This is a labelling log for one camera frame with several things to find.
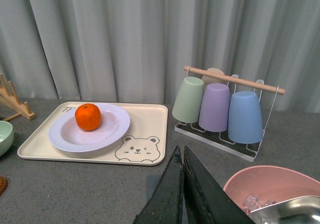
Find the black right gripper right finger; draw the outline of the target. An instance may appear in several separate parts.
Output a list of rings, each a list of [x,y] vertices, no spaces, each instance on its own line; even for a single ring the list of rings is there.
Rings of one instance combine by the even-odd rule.
[[[184,147],[184,198],[189,223],[253,223],[223,191],[193,152]]]

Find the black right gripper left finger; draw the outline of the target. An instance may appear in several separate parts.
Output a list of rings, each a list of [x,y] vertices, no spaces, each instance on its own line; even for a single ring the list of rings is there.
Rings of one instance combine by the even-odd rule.
[[[150,199],[134,223],[182,223],[184,164],[176,146]]]

